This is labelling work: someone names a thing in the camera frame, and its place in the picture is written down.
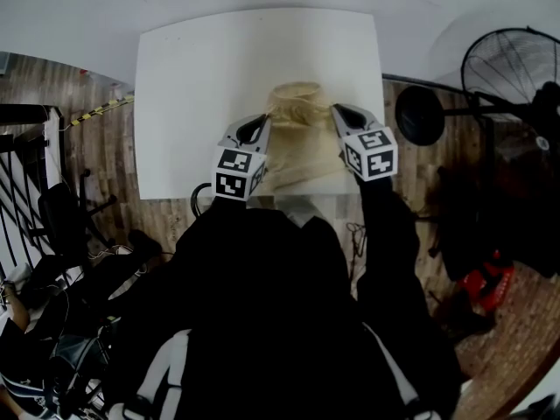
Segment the red box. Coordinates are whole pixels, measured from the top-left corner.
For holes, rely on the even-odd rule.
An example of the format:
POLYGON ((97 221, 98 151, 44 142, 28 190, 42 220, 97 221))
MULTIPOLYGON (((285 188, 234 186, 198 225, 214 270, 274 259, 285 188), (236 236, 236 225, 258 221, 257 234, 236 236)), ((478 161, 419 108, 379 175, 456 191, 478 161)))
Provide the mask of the red box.
POLYGON ((496 249, 482 264, 458 280, 470 301, 485 312, 495 312, 504 302, 513 282, 515 266, 496 249))

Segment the dark grey bag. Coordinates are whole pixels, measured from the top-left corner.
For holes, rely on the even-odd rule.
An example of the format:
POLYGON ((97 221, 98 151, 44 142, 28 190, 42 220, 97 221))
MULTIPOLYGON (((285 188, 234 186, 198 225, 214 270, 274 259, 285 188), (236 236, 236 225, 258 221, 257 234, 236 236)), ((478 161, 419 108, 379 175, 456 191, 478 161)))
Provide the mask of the dark grey bag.
POLYGON ((45 393, 60 417, 84 415, 103 404, 102 380, 109 369, 115 327, 65 326, 47 362, 45 393))

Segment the cream yellow shorts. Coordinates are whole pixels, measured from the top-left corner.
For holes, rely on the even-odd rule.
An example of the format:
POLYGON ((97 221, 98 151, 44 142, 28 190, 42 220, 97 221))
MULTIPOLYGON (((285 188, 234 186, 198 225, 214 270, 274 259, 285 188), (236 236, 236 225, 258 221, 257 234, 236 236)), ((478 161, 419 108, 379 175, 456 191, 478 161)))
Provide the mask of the cream yellow shorts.
POLYGON ((317 82, 274 87, 267 112, 271 128, 263 190, 274 192, 345 169, 331 102, 317 82))

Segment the black metal railing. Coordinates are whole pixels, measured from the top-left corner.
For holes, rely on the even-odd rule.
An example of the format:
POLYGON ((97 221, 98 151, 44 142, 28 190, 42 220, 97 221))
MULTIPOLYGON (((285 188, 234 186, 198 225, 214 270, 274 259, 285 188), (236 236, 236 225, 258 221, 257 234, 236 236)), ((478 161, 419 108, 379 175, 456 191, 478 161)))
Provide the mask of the black metal railing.
POLYGON ((39 216, 46 181, 44 106, 0 104, 0 281, 19 265, 55 256, 39 216))

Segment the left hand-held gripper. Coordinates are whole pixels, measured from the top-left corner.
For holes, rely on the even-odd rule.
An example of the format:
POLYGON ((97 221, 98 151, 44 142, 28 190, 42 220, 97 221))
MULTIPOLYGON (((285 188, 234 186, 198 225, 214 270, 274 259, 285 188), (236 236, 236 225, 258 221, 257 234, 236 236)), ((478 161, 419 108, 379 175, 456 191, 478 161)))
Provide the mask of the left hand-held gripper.
POLYGON ((263 181, 270 128, 267 114, 247 116, 227 128, 214 154, 214 196, 249 199, 263 181))

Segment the black standing fan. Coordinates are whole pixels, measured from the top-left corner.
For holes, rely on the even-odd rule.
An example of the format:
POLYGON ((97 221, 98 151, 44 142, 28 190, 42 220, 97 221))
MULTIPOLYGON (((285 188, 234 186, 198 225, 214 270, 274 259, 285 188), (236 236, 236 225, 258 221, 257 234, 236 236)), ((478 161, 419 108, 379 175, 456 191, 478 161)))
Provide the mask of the black standing fan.
POLYGON ((467 49, 460 80, 466 108, 445 109, 419 85, 399 94, 395 120, 408 141, 434 144, 452 116, 473 117, 489 141, 496 124, 510 123, 514 137, 528 140, 504 149, 504 158, 538 150, 560 174, 560 39, 530 27, 491 31, 467 49))

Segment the yellow black striped floor strip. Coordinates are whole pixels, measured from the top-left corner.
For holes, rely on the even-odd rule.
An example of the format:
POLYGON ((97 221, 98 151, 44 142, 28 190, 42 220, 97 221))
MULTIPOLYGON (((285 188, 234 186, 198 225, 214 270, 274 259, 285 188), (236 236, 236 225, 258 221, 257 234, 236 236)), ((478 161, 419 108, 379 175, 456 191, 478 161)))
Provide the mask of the yellow black striped floor strip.
POLYGON ((72 120, 70 122, 70 126, 78 126, 81 123, 89 120, 95 116, 102 116, 104 113, 109 112, 112 109, 119 108, 123 105, 131 104, 135 100, 135 96, 133 94, 126 94, 122 98, 110 100, 101 106, 92 109, 91 111, 87 112, 84 115, 72 120))

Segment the white board panel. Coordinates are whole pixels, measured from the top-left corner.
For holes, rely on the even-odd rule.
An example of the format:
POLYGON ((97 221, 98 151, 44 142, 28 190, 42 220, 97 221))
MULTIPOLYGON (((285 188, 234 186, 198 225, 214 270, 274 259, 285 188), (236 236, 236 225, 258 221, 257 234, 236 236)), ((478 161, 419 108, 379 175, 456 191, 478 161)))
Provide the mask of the white board panel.
POLYGON ((58 107, 44 106, 48 115, 44 122, 43 135, 45 147, 45 172, 47 187, 62 183, 65 177, 64 117, 58 107))

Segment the black office chair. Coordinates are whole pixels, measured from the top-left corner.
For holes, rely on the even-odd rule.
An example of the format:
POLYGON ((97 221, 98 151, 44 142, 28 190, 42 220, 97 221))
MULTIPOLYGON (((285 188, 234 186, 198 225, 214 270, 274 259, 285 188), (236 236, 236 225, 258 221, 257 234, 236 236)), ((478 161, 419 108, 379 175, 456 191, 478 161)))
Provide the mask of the black office chair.
POLYGON ((52 250, 60 256, 84 256, 88 252, 88 241, 96 238, 105 248, 113 247, 114 239, 105 238, 95 225, 93 216, 111 207, 117 197, 111 194, 108 200, 96 208, 88 209, 86 178, 91 174, 86 169, 80 175, 79 194, 75 196, 65 183, 52 186, 38 198, 39 216, 52 250))
POLYGON ((491 260, 560 276, 560 156, 439 167, 437 177, 436 250, 452 281, 491 260))

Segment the person's right forearm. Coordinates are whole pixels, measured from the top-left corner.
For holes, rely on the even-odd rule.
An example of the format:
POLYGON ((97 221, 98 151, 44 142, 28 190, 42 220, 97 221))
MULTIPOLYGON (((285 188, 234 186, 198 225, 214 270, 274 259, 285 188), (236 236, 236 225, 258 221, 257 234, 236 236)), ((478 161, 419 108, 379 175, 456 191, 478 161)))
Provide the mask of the person's right forearm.
POLYGON ((390 178, 359 180, 358 185, 367 235, 366 270, 358 280, 358 293, 377 287, 420 288, 415 215, 393 190, 390 178))

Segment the person's black jacket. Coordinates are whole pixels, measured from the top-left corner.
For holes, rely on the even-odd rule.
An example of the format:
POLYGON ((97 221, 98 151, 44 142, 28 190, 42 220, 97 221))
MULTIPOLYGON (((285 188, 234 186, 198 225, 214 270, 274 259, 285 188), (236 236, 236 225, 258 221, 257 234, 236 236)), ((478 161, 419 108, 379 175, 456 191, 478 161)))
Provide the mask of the person's black jacket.
POLYGON ((162 415, 170 387, 140 395, 157 352, 187 331, 176 420, 452 420, 461 371, 420 288, 351 284, 332 226, 218 198, 173 258, 127 292, 103 395, 162 415))

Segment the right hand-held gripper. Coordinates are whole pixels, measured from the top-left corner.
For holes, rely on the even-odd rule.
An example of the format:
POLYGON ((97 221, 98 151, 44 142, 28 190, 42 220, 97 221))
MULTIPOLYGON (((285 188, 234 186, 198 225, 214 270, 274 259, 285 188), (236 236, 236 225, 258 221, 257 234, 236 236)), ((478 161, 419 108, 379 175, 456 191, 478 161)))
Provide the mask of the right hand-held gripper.
POLYGON ((375 116, 350 104, 332 105, 331 113, 338 136, 342 137, 340 145, 345 165, 351 172, 362 181, 397 174, 398 145, 389 127, 373 129, 379 125, 375 116))

